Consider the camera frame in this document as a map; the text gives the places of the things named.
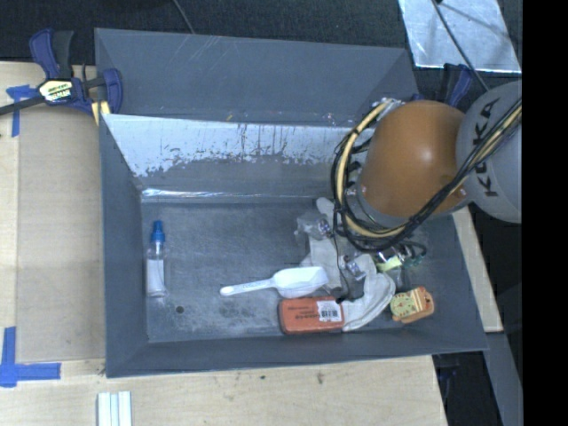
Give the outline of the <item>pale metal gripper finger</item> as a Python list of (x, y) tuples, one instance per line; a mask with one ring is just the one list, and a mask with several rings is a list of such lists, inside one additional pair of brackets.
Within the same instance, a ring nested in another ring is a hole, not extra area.
[(353, 301), (364, 295), (365, 272), (357, 262), (344, 259), (340, 268), (342, 301)]
[(305, 213), (296, 219), (295, 236), (323, 241), (332, 236), (332, 227), (321, 213)]

